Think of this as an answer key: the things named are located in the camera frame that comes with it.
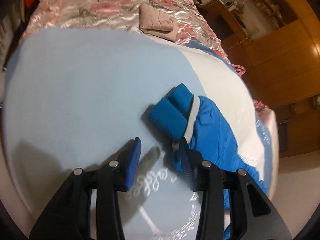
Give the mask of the blue puffer jacket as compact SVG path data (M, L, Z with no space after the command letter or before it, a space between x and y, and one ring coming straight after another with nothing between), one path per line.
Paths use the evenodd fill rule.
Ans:
M149 112L172 140L172 164L194 192L202 192L197 239L253 239L257 218L270 209L272 148L240 155L231 126L217 105L178 85Z

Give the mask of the blue and white bed sheet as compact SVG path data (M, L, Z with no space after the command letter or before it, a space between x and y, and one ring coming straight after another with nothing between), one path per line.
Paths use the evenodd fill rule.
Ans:
M119 194L126 239L194 239L201 196L172 167L171 140L148 119L151 107L184 84L210 98L229 123L242 160L274 192L276 123L264 124L244 82L198 43L116 30L43 29L12 55L3 135L17 193L38 218L77 167L93 170L142 141L135 183Z

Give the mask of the wooden wardrobe cabinets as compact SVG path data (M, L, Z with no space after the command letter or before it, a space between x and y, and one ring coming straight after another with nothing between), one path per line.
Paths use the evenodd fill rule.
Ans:
M307 0L236 2L241 23L224 12L232 34L222 46L255 99L271 107L283 157L319 149L319 19Z

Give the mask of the wooden desk with clutter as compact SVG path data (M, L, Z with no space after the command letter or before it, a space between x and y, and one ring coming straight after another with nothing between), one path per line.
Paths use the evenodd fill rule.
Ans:
M197 4L197 9L221 41L224 51L245 53L252 43L244 28L220 0Z

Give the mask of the pink floral satin quilt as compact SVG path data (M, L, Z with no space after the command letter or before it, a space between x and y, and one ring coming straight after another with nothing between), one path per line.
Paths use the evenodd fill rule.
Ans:
M176 44L204 45L224 60L227 54L221 41L199 13L193 0L40 0L22 38L42 29L97 28L142 34L139 28L140 6L149 4L169 13L178 22Z

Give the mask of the folded beige garment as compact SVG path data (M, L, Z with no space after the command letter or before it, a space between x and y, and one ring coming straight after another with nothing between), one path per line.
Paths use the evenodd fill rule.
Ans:
M149 4L140 6L140 30L148 35L176 42L178 22L169 13L163 12Z

